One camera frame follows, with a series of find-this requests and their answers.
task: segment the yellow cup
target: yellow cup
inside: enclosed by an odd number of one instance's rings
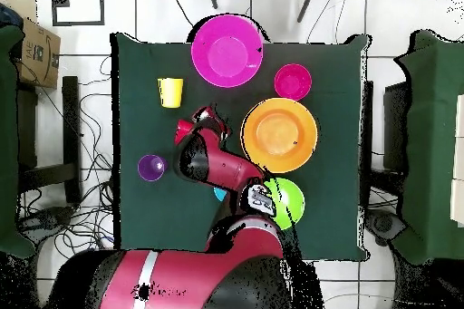
[[[158,79],[161,106],[178,108],[182,99],[183,79]]]

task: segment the blue object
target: blue object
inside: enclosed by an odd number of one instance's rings
[[[216,195],[219,201],[222,201],[226,196],[227,192],[221,188],[214,188],[214,194]]]

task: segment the small purple cup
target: small purple cup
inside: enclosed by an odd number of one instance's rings
[[[145,181],[160,179],[168,167],[165,159],[154,154],[143,156],[139,161],[139,175]]]

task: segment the white tile floor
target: white tile floor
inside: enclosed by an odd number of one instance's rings
[[[214,10],[210,0],[179,0],[188,19],[194,24],[201,18],[217,13],[244,14],[249,0],[217,0]],[[312,0],[302,23],[296,22],[304,0],[253,0],[252,17],[266,30],[272,42],[305,43],[312,30],[311,43],[343,43],[353,34],[370,34],[367,78],[374,81],[372,150],[383,152],[382,95],[385,86],[404,81],[405,77],[392,57],[406,53],[410,35],[418,29],[432,29],[451,40],[464,34],[464,0]],[[98,0],[70,0],[69,8],[58,8],[58,21],[95,21],[100,18]],[[52,0],[37,0],[37,19],[41,26],[62,38],[59,84],[64,75],[78,75],[81,83],[107,78],[100,72],[103,60],[111,52],[109,35],[124,32],[149,43],[185,42],[191,29],[175,0],[104,0],[104,25],[55,26],[52,21]],[[326,6],[324,14],[316,20]],[[103,73],[110,70],[105,61]],[[92,93],[111,92],[110,82],[81,85],[81,97]],[[61,107],[61,91],[47,91]],[[112,163],[111,99],[109,96],[90,96],[83,108],[102,127],[97,149]],[[37,155],[39,165],[50,165],[62,159],[62,121],[48,99],[40,94],[37,112]],[[89,121],[96,130],[96,125]],[[82,125],[83,143],[92,149],[93,137],[87,125]],[[373,166],[382,167],[382,157],[372,156]],[[91,163],[82,151],[83,179]],[[101,178],[109,174],[99,172]],[[95,173],[84,182],[85,189],[97,184]],[[34,193],[29,192],[28,200]],[[37,206],[64,203],[63,186],[43,189]],[[372,201],[379,201],[375,196]],[[96,205],[89,198],[85,206]],[[111,229],[111,220],[106,227]],[[351,262],[317,262],[326,309],[389,309],[394,291],[392,255],[387,248],[377,246],[372,235],[365,232],[364,247],[370,258],[361,264]],[[63,243],[58,247],[69,256]],[[65,258],[49,239],[39,260],[38,287],[46,299],[53,280]]]

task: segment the plastic dishware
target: plastic dishware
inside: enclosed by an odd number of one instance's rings
[[[158,79],[161,106],[164,108],[178,108],[182,100],[183,79]]]
[[[217,197],[217,199],[219,201],[222,201],[226,197],[227,192],[224,189],[215,187],[214,188],[214,194],[216,195],[216,197]]]
[[[311,74],[303,65],[289,63],[279,69],[274,78],[277,94],[291,100],[301,100],[311,89]]]
[[[248,20],[223,14],[199,28],[191,55],[195,68],[207,82],[233,88],[256,74],[263,60],[263,42]]]
[[[258,103],[243,120],[240,133],[248,158],[273,173],[301,167],[317,143],[311,112],[301,103],[282,97]]]
[[[139,175],[145,181],[156,181],[161,178],[167,167],[168,163],[162,157],[149,154],[139,161]]]
[[[274,221],[277,225],[284,230],[292,226],[292,220],[296,224],[305,212],[305,195],[301,189],[293,181],[282,178],[270,179],[265,185],[275,203]]]

